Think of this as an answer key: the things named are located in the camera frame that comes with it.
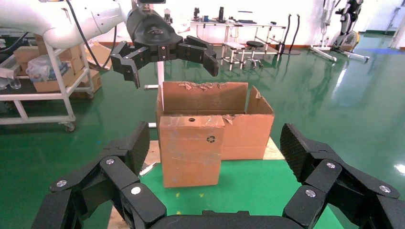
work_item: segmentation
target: black stool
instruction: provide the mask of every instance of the black stool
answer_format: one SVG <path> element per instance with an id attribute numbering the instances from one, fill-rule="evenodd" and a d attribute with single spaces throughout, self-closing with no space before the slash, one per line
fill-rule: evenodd
<path id="1" fill-rule="evenodd" d="M 255 56 L 255 50 L 256 50 L 256 48 L 263 48 L 263 47 L 264 47 L 264 44 L 261 43 L 261 42 L 256 42 L 256 41 L 248 41 L 248 42 L 246 42 L 246 45 L 252 47 L 252 56 L 250 56 L 250 57 L 245 57 L 245 59 L 243 60 L 242 67 L 245 66 L 246 61 L 250 61 L 250 63 L 253 64 L 253 69 L 256 68 L 256 62 L 259 62 L 259 67 L 263 67 L 261 61 L 258 60 L 258 59 L 256 59 L 256 58 L 254 58 L 254 56 Z"/>

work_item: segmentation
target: robotic hand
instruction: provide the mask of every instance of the robotic hand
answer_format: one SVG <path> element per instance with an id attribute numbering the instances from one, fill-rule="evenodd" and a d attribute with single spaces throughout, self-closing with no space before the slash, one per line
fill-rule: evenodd
<path id="1" fill-rule="evenodd" d="M 218 61 L 213 46 L 198 38 L 186 39 L 154 10 L 143 6 L 134 9 L 127 19 L 127 30 L 133 46 L 121 42 L 111 53 L 114 71 L 140 87 L 138 70 L 150 62 L 186 60 L 202 63 L 212 75 L 218 74 Z"/>

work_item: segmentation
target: screw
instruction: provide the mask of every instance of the screw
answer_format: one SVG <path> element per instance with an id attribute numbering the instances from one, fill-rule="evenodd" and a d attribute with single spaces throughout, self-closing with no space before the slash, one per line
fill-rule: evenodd
<path id="1" fill-rule="evenodd" d="M 139 187 L 135 187 L 135 188 L 131 189 L 131 193 L 134 194 L 134 195 L 138 194 L 139 192 L 140 192 Z"/>
<path id="2" fill-rule="evenodd" d="M 309 197 L 316 197 L 316 193 L 314 191 L 312 191 L 311 189 L 306 190 L 305 194 L 307 194 L 307 196 L 309 196 Z"/>
<path id="3" fill-rule="evenodd" d="M 66 180 L 60 180 L 60 181 L 58 181 L 58 183 L 56 183 L 56 186 L 57 186 L 57 187 L 62 187 L 62 186 L 65 186 L 66 183 L 67 183 Z"/>
<path id="4" fill-rule="evenodd" d="M 106 164 L 107 165 L 110 165 L 110 164 L 113 164 L 114 163 L 114 159 L 108 159 L 107 161 L 106 161 Z"/>
<path id="5" fill-rule="evenodd" d="M 391 189 L 387 186 L 381 185 L 380 186 L 381 191 L 386 192 L 386 193 L 390 193 Z"/>
<path id="6" fill-rule="evenodd" d="M 330 163 L 330 162 L 326 163 L 326 165 L 327 165 L 329 168 L 336 168 L 336 165 L 333 164 L 333 163 Z"/>

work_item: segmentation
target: wooden platform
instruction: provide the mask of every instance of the wooden platform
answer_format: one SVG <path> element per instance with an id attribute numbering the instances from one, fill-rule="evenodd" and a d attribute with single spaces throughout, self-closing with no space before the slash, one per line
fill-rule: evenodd
<path id="1" fill-rule="evenodd" d="M 277 148 L 276 144 L 274 144 L 273 140 L 269 137 L 263 160 L 283 160 L 283 159 L 284 157 L 281 154 L 280 150 Z M 158 141 L 150 142 L 149 152 L 145 159 L 145 163 L 148 165 L 151 165 L 154 162 L 160 163 Z M 107 229 L 129 229 L 125 221 L 122 219 L 122 217 L 119 215 L 119 213 L 114 207 L 111 210 L 110 221 L 108 222 Z"/>

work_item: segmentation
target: stool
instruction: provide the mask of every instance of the stool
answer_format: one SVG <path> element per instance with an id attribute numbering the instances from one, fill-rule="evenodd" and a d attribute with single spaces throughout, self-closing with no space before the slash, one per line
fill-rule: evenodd
<path id="1" fill-rule="evenodd" d="M 226 56 L 227 51 L 231 51 L 231 56 Z M 239 60 L 236 57 L 236 54 L 242 51 L 242 58 Z M 240 63 L 242 66 L 242 61 L 245 55 L 245 46 L 238 44 L 236 42 L 225 42 L 222 44 L 222 57 L 221 57 L 221 65 L 224 61 L 229 63 L 229 70 L 232 71 L 232 66 L 234 64 Z"/>
<path id="2" fill-rule="evenodd" d="M 245 57 L 245 59 L 243 60 L 242 67 L 245 66 L 246 61 L 250 61 L 250 63 L 253 64 L 253 69 L 256 68 L 256 62 L 259 62 L 259 67 L 263 67 L 261 61 L 259 59 L 254 58 L 254 56 L 256 48 L 263 48 L 264 44 L 256 41 L 248 41 L 246 42 L 246 45 L 252 47 L 252 56 Z"/>

